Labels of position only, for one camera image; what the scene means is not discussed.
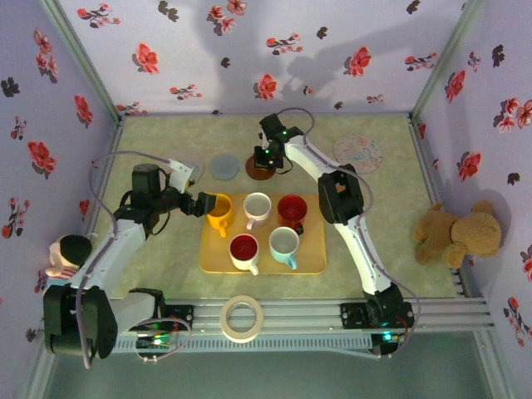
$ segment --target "floor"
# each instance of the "floor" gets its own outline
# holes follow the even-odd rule
[[[492,398],[471,333],[415,334],[391,360],[330,352],[180,354],[156,365],[134,354],[58,357],[46,399]]]
[[[176,149],[198,151],[204,158],[205,173],[190,189],[214,193],[311,194],[314,181],[295,165],[287,175],[275,175],[263,182],[251,180],[244,162],[259,145],[261,116],[148,116],[128,118],[119,150],[139,150],[152,155],[171,155]],[[289,115],[286,126],[305,130],[308,118]],[[416,151],[405,116],[330,116],[316,117],[310,141],[328,156],[334,142],[351,134],[373,138],[383,156],[382,166],[364,177],[372,187],[375,202],[367,225],[382,262],[395,278],[418,296],[453,297],[449,269],[440,261],[427,266],[417,264],[410,239],[411,227],[430,206]],[[230,181],[215,180],[210,161],[219,154],[239,158],[241,170]],[[115,209],[121,196],[131,189],[133,166],[146,160],[134,156],[117,157],[106,188],[104,201]],[[316,276],[251,276],[209,274],[198,265],[203,218],[187,217],[175,211],[166,230],[149,237],[126,266],[112,293],[123,298],[131,288],[162,289],[167,298],[228,298],[248,294],[255,298],[362,298],[357,268],[342,238],[326,224],[328,264]],[[96,244],[109,229],[110,220],[101,213],[96,223]]]

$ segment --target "masking tape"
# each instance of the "masking tape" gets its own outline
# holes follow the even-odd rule
[[[244,332],[238,332],[238,331],[233,330],[229,326],[229,322],[228,322],[229,310],[231,310],[233,307],[236,307],[239,304],[245,304],[245,305],[250,306],[255,313],[254,325],[249,330],[244,331]],[[247,295],[238,295],[236,297],[232,297],[222,307],[222,313],[219,316],[219,324],[222,327],[222,333],[224,333],[224,335],[229,340],[236,342],[236,343],[246,343],[249,341],[253,341],[259,335],[260,330],[262,330],[263,322],[264,322],[264,311],[262,307],[255,299]]]

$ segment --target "tray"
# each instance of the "tray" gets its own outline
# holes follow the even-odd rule
[[[327,256],[325,253],[325,230],[323,217],[319,211],[317,195],[301,195],[307,202],[308,212],[303,223],[304,233],[299,236],[299,248],[296,253],[297,270],[291,270],[287,264],[276,262],[269,252],[268,239],[271,232],[279,227],[277,221],[277,204],[285,195],[268,195],[272,200],[272,210],[268,221],[255,230],[247,230],[248,219],[244,213],[244,199],[247,194],[227,194],[234,207],[234,222],[227,229],[227,238],[220,237],[218,230],[210,227],[205,218],[199,251],[199,266],[207,273],[251,274],[239,270],[231,263],[229,243],[242,233],[253,235],[259,242],[259,278],[261,274],[319,274],[325,270]]]

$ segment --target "wallpaper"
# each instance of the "wallpaper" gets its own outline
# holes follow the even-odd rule
[[[469,259],[488,298],[518,397],[530,397],[532,368],[532,4],[489,1],[464,38],[422,116],[421,138],[447,210],[494,204],[503,245]]]
[[[113,123],[38,3],[0,14],[0,397],[15,396],[42,327],[48,247],[80,232],[91,159]]]
[[[118,111],[412,109],[465,0],[59,0]]]

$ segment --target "brown coaster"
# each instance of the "brown coaster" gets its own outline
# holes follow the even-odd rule
[[[253,180],[267,180],[273,175],[275,175],[275,170],[263,170],[256,169],[254,167],[255,155],[251,155],[248,160],[246,160],[246,173]]]

